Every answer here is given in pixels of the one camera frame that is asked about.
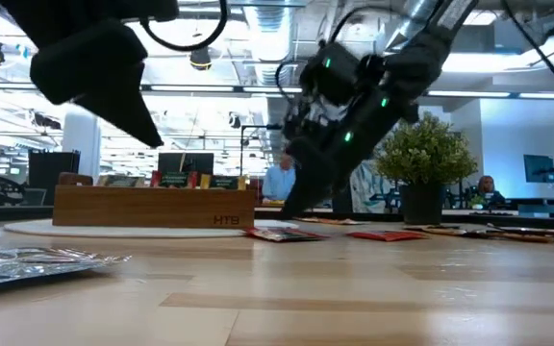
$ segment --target silver foil bag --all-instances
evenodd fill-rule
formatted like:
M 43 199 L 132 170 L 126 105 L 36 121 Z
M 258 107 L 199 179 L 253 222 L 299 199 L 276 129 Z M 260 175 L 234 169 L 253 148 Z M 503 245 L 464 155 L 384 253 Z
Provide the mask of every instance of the silver foil bag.
M 89 254 L 71 249 L 3 249 L 0 250 L 0 284 L 101 268 L 129 258 Z

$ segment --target person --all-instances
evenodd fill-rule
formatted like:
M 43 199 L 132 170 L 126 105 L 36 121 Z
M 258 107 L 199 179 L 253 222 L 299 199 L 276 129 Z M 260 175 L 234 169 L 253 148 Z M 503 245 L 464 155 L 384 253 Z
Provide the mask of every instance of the person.
M 482 196 L 489 205 L 504 204 L 506 199 L 495 189 L 495 181 L 492 176 L 483 176 L 478 181 L 478 194 Z
M 294 186 L 296 173 L 292 157 L 283 153 L 279 165 L 269 167 L 262 185 L 263 202 L 285 201 Z

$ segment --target green plant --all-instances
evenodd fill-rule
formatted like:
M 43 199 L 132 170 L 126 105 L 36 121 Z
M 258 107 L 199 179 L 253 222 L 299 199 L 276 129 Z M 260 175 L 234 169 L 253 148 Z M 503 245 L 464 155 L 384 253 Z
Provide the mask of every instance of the green plant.
M 378 173 L 408 185 L 451 184 L 477 171 L 467 140 L 426 112 L 416 124 L 399 122 L 376 151 Z
M 487 201 L 485 201 L 484 197 L 478 195 L 471 197 L 471 199 L 469 200 L 469 204 L 471 206 L 484 205 L 486 203 Z

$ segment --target red snack package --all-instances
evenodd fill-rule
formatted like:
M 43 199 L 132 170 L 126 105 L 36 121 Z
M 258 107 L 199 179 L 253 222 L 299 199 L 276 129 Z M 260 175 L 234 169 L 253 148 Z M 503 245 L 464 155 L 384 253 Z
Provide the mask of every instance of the red snack package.
M 323 240 L 328 238 L 325 235 L 316 235 L 312 233 L 298 231 L 292 228 L 272 228 L 272 227 L 262 227 L 262 228 L 253 228 L 247 230 L 247 234 L 275 242 L 292 242 L 292 241 L 316 241 Z
M 357 238 L 383 240 L 383 241 L 415 240 L 415 239 L 429 238 L 427 235 L 421 235 L 415 232 L 405 232 L 405 231 L 352 232 L 347 235 L 357 237 Z

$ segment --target white round mat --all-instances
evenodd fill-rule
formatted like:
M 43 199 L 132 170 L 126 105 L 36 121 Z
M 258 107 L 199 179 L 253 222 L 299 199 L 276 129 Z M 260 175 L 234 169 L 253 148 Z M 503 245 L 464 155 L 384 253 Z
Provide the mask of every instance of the white round mat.
M 256 220 L 255 226 L 298 228 L 297 225 L 276 220 Z M 53 226 L 53 220 L 51 219 L 16 222 L 4 226 L 4 230 L 27 235 L 94 237 L 222 237 L 245 235 L 243 230 L 223 229 Z

